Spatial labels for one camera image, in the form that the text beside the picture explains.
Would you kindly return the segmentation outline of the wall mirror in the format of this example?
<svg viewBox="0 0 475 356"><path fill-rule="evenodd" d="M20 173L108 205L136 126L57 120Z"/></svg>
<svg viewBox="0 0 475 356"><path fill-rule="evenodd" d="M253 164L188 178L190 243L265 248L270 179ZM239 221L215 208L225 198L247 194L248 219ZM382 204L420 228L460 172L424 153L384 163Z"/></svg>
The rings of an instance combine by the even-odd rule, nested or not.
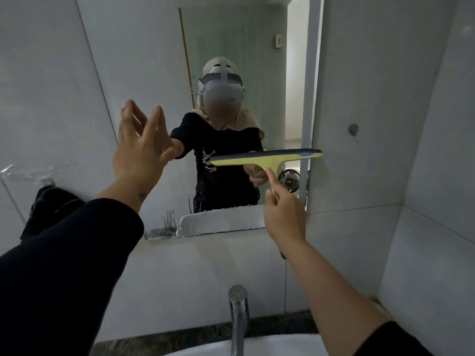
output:
<svg viewBox="0 0 475 356"><path fill-rule="evenodd" d="M122 101L160 104L181 157L170 161L141 208L144 239L264 228L257 165L215 167L211 156L315 149L304 110L310 85L292 60L312 6L292 20L292 0L76 0L116 136ZM310 160L280 164L283 186L304 181Z"/></svg>

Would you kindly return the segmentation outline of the chrome faucet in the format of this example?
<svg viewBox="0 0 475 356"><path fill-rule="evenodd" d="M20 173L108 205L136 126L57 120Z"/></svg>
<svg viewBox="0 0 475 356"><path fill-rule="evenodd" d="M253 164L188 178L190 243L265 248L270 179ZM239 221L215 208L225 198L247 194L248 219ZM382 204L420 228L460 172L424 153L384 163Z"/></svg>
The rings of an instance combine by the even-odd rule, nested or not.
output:
<svg viewBox="0 0 475 356"><path fill-rule="evenodd" d="M244 286L234 285L228 292L232 322L231 356L244 356L244 344L249 322L248 293Z"/></svg>

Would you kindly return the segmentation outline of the person's left forearm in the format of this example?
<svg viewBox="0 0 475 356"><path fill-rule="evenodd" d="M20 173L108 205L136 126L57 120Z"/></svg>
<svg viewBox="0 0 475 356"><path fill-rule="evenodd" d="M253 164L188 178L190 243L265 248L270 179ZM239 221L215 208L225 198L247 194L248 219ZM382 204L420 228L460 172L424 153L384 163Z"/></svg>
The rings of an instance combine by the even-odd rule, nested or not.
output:
<svg viewBox="0 0 475 356"><path fill-rule="evenodd" d="M134 209L98 198L0 256L0 356L89 356L143 233Z"/></svg>

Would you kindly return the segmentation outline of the clear plastic wall holder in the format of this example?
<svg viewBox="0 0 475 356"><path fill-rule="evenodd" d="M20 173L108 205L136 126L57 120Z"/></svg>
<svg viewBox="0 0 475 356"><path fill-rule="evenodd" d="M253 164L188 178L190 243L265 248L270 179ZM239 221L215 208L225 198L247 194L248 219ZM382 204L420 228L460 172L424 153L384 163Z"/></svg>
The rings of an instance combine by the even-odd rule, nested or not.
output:
<svg viewBox="0 0 475 356"><path fill-rule="evenodd" d="M48 167L24 167L11 164L0 169L0 181L4 184L57 185L76 174L79 166L74 163Z"/></svg>

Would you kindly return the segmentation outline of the black bag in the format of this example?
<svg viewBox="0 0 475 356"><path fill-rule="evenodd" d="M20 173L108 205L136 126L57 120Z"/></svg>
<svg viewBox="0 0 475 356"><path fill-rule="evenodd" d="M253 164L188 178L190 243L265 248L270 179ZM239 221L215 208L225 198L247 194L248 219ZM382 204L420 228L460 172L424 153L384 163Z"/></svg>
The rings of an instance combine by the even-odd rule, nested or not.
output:
<svg viewBox="0 0 475 356"><path fill-rule="evenodd" d="M36 195L21 233L21 244L56 225L84 204L81 198L60 187L55 185L42 187Z"/></svg>

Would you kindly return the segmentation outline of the dark granite countertop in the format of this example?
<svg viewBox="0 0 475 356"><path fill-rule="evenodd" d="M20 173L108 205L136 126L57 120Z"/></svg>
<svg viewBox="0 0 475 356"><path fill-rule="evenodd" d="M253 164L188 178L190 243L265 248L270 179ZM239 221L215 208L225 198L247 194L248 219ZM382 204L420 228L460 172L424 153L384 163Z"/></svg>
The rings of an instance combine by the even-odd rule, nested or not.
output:
<svg viewBox="0 0 475 356"><path fill-rule="evenodd" d="M246 337L287 334L318 334L309 310L251 318ZM232 323L168 331L97 342L90 356L163 356L191 347L228 341L232 338Z"/></svg>

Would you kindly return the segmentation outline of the white sink basin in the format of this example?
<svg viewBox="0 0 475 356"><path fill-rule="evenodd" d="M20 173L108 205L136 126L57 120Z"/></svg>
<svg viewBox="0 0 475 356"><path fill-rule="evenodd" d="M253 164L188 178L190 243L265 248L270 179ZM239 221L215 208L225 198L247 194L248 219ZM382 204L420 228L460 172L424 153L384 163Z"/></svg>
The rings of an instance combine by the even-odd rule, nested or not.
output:
<svg viewBox="0 0 475 356"><path fill-rule="evenodd" d="M329 356L318 334L252 337L244 340L243 356Z"/></svg>

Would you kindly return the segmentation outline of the person's right hand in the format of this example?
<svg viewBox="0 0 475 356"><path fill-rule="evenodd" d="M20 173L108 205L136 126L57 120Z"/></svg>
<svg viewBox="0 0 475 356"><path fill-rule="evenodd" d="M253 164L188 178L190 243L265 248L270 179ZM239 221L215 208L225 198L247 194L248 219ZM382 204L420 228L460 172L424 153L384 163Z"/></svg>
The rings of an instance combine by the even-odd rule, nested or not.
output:
<svg viewBox="0 0 475 356"><path fill-rule="evenodd" d="M270 189L276 193L276 207L264 213L264 224L284 259L291 259L298 246L306 242L304 205L278 181L270 168L265 170Z"/></svg>

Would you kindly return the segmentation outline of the person's right forearm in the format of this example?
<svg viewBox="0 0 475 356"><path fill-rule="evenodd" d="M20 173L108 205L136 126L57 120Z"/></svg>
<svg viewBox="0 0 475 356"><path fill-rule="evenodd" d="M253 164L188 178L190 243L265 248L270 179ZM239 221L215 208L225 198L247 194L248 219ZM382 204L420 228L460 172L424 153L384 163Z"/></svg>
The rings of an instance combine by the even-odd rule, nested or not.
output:
<svg viewBox="0 0 475 356"><path fill-rule="evenodd" d="M434 356L379 311L303 238L275 238L310 306L329 356Z"/></svg>

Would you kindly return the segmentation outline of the person's left hand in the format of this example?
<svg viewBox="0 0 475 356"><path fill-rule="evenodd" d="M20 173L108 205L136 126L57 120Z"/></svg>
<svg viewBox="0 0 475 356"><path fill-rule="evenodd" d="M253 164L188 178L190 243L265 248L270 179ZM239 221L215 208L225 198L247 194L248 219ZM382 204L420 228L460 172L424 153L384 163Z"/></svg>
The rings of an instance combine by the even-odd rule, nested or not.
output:
<svg viewBox="0 0 475 356"><path fill-rule="evenodd" d="M168 140L171 138L161 106L156 105L147 117L133 100L124 103L113 158L118 200L140 209L168 164L160 158Z"/></svg>

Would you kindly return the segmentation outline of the yellow window squeegee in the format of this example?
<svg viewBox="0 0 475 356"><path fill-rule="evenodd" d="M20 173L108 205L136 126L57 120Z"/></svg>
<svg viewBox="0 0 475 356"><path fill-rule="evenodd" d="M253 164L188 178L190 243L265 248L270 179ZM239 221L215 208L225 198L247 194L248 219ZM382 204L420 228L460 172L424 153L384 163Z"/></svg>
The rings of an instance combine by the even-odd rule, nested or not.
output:
<svg viewBox="0 0 475 356"><path fill-rule="evenodd" d="M320 149L279 149L257 151L223 156L211 156L210 162L215 167L257 165L264 170L270 168L277 175L280 164L321 157Z"/></svg>

